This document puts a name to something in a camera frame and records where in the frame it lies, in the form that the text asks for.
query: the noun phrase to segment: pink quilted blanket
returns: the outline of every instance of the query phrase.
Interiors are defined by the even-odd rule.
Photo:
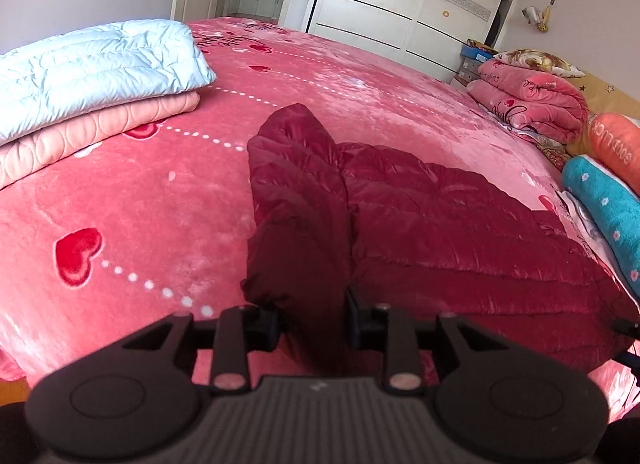
[[[107,137],[127,133],[143,139],[159,121],[198,106],[196,91],[116,105],[56,123],[0,147],[0,188],[69,155],[89,155]]]
[[[513,127],[532,127],[560,143],[578,138],[588,117],[587,103],[564,78],[489,60],[469,94]]]
[[[31,384],[174,311],[203,319],[244,303],[240,282],[255,232],[246,145],[290,104],[305,104],[335,141],[480,173],[529,209],[553,211],[568,237],[579,238],[556,195],[559,172],[468,95],[375,54],[261,22],[191,28],[218,74],[196,110],[137,137],[105,139],[85,157],[70,155],[0,189],[0,347]],[[632,313],[635,305],[625,307]],[[513,321],[533,325],[537,317]],[[559,339],[557,352],[583,344],[577,332]],[[308,371],[281,351],[257,352],[250,362],[255,379]],[[591,376],[607,393],[615,389],[618,415],[634,402],[634,378],[607,365]],[[196,379],[207,375],[204,357]]]

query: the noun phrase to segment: floral pillow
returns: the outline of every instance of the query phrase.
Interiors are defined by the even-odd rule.
[[[584,73],[569,62],[555,54],[535,50],[513,50],[498,53],[494,56],[503,64],[524,69],[541,70],[560,76],[561,78],[581,78]]]

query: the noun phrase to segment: rolled pink blanket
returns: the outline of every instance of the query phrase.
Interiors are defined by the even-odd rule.
[[[485,62],[478,72],[482,80],[510,96],[566,109],[580,123],[580,129],[589,117],[584,96],[564,78],[548,72],[508,66],[498,60]]]
[[[517,129],[529,126],[560,143],[570,143],[580,136],[584,122],[564,107],[545,102],[524,101],[485,80],[469,83],[466,90],[473,99]]]
[[[190,112],[199,102],[196,91],[143,99],[83,114],[16,139],[0,147],[0,188],[107,137]]]

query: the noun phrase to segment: blue box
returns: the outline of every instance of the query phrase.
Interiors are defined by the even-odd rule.
[[[468,58],[473,58],[474,60],[478,60],[480,62],[486,62],[494,57],[493,54],[487,53],[486,51],[479,50],[478,48],[470,48],[469,46],[462,46],[462,52],[460,53],[462,56],[466,56]]]

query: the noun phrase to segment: bed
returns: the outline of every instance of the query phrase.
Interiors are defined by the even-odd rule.
[[[274,110],[297,102],[336,141],[480,173],[528,208],[555,213],[584,245],[556,195],[561,174],[467,95],[263,22],[190,27],[218,74],[194,112],[107,139],[0,191],[0,378],[24,374],[35,384],[174,311],[202,319],[244,303],[239,282],[255,228],[246,144]],[[622,290],[612,307],[637,314]],[[283,352],[252,354],[251,363],[254,378],[305,371]],[[198,360],[197,379],[206,365]],[[609,361],[590,375],[612,420],[636,404],[625,367]]]

